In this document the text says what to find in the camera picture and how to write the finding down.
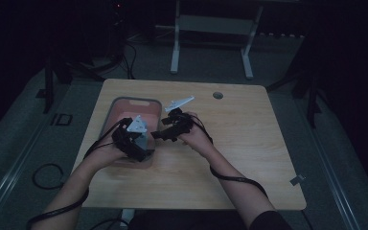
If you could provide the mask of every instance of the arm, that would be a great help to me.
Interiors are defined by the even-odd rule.
[[[217,173],[226,176],[244,177],[214,147],[199,127],[193,126],[190,133],[181,134],[179,138],[203,156]],[[219,180],[219,183],[234,204],[247,228],[259,214],[275,210],[268,198],[254,185],[227,180]]]
[[[102,144],[111,142],[112,139],[107,138],[102,141]],[[114,145],[95,149],[71,173],[70,177],[67,179],[56,197],[44,210],[44,213],[63,208],[80,200],[88,189],[95,173],[124,156],[124,153],[116,151],[116,147]],[[78,207],[53,218],[47,218],[35,223],[32,226],[32,229],[75,229],[80,210],[81,207]]]

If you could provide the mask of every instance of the dark background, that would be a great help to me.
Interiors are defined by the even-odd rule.
[[[96,46],[96,40],[108,35],[102,32],[115,18],[106,7],[108,2],[93,2],[0,0],[0,119],[26,82],[44,67],[49,54],[62,50],[88,62],[103,55],[104,47]],[[206,2],[220,5],[220,1]],[[174,1],[120,3],[118,16],[150,38],[155,24],[173,25]],[[318,61],[320,88],[368,175],[368,1],[264,3],[258,31],[306,36],[291,68],[310,70],[307,61]],[[112,45],[117,50],[120,44]]]

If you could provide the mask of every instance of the white object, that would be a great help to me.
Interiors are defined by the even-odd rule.
[[[191,96],[190,98],[172,101],[172,103],[168,107],[166,107],[165,110],[166,112],[170,112],[173,109],[178,108],[183,104],[187,104],[188,102],[192,101],[194,98],[195,98],[194,96]]]
[[[130,221],[134,218],[134,213],[135,213],[134,209],[123,209],[121,219],[123,219],[127,223],[130,223]],[[128,226],[123,222],[121,222],[120,226],[121,229],[128,229]]]
[[[146,124],[142,121],[140,115],[137,115],[133,122],[126,129],[128,132],[138,132],[145,133],[148,130],[146,129]]]

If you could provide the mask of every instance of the black sleeve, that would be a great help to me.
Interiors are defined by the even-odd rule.
[[[276,211],[267,211],[258,215],[250,224],[249,230],[290,230],[291,227]]]

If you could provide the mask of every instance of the wire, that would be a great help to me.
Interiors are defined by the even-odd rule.
[[[211,174],[214,177],[216,177],[218,179],[221,179],[221,180],[237,181],[237,182],[242,182],[242,183],[254,185],[267,197],[267,193],[265,192],[265,189],[263,188],[263,186],[261,184],[259,184],[258,182],[252,180],[252,179],[245,178],[245,177],[221,175],[221,174],[217,173],[211,166],[210,166],[210,171],[211,171]]]
[[[197,116],[194,116],[194,115],[191,115],[191,114],[188,114],[188,115],[190,115],[191,118],[195,118],[197,121],[199,121],[199,123],[197,123],[194,120],[192,120],[193,124],[198,126],[205,133],[205,135],[207,135],[207,137],[208,137],[208,139],[210,139],[211,143],[214,144],[214,141],[213,141],[212,137],[207,132],[207,129],[205,128],[205,125],[201,122],[201,120]]]
[[[161,38],[161,37],[166,36],[166,35],[169,35],[169,34],[172,34],[174,32],[175,32],[175,29],[169,30],[168,32],[165,32],[164,34],[161,34],[161,35],[157,36],[156,39]]]
[[[59,165],[54,164],[54,163],[49,163],[49,164],[44,164],[44,165],[40,166],[37,170],[35,170],[35,171],[34,171],[33,176],[32,176],[32,181],[33,181],[34,185],[35,185],[37,188],[40,188],[40,189],[43,189],[43,190],[54,190],[54,189],[59,189],[59,188],[61,188],[61,187],[64,185],[64,183],[63,183],[63,182],[60,182],[60,184],[59,184],[59,185],[57,185],[57,186],[53,186],[53,187],[46,187],[46,186],[43,186],[43,185],[39,185],[39,184],[37,183],[37,180],[36,180],[36,176],[37,176],[37,174],[38,174],[42,169],[47,168],[47,167],[55,167],[55,168],[57,168],[57,169],[58,169],[58,171],[59,171],[59,173],[60,173],[60,181],[61,181],[62,177],[64,176],[64,172],[63,172],[63,170],[61,169],[61,167],[60,167]]]
[[[136,38],[140,35],[141,35],[140,33],[137,33],[137,34],[132,35],[131,37],[127,38],[126,40],[129,41],[129,42],[136,42],[135,40],[133,40],[133,38]]]
[[[56,209],[54,211],[51,211],[51,212],[48,212],[48,213],[43,213],[43,214],[40,214],[40,215],[35,216],[33,218],[30,218],[28,220],[28,223],[27,223],[27,229],[31,229],[32,225],[36,222],[40,222],[40,221],[45,220],[45,219],[53,218],[55,216],[70,212],[71,210],[74,210],[74,209],[82,206],[82,204],[88,198],[88,195],[89,195],[89,189],[87,189],[85,191],[84,195],[82,196],[82,198],[80,198],[80,200],[78,200],[77,202],[75,202],[73,204],[70,204],[70,205],[68,205],[64,208]]]
[[[112,142],[112,143],[108,143],[108,144],[103,144],[101,146],[98,146],[98,147],[95,147],[94,150],[97,150],[99,148],[102,148],[102,147],[105,147],[105,146],[109,146],[109,145],[112,145],[112,144],[115,144],[115,142]]]
[[[130,45],[129,43],[126,43],[126,46],[130,47],[133,50],[133,59],[129,65],[128,61],[127,61],[127,57],[124,55],[123,56],[123,61],[126,65],[126,71],[127,71],[127,78],[131,79],[131,80],[135,80],[136,78],[133,76],[133,65],[134,62],[136,60],[136,56],[137,56],[137,51],[136,48],[134,48],[132,45]]]
[[[99,226],[101,226],[101,225],[103,225],[103,224],[106,224],[106,223],[108,223],[108,222],[111,222],[111,223],[109,224],[109,226],[107,226],[106,230],[110,229],[110,228],[111,228],[115,223],[117,223],[117,222],[122,222],[122,223],[124,223],[127,227],[129,227],[129,223],[128,223],[128,222],[126,222],[126,221],[124,221],[124,220],[123,220],[123,219],[121,219],[121,218],[109,218],[109,219],[106,219],[106,220],[103,220],[103,221],[101,221],[101,222],[97,223],[95,226],[93,226],[93,227],[92,227],[92,228],[90,228],[89,230],[94,230],[94,229],[98,228]]]
[[[103,76],[105,76],[105,75],[107,75],[107,74],[109,74],[110,72],[112,72],[112,71],[114,71],[114,70],[116,70],[118,67],[120,67],[121,66],[121,63],[118,63],[116,66],[114,66],[113,68],[111,68],[111,69],[108,69],[107,71],[105,71],[105,72],[102,72],[102,73],[99,73],[99,75],[101,76],[101,77],[103,77]]]
[[[100,142],[107,136],[109,135],[109,133],[115,128],[117,127],[120,123],[124,123],[128,120],[128,118],[124,118],[118,122],[116,122],[102,137],[100,137],[100,139],[98,139],[98,141],[94,142],[94,144],[92,144],[92,146],[88,149],[88,151],[85,153],[83,159],[85,159],[89,154],[91,154],[92,151],[97,149],[98,144],[100,144]]]

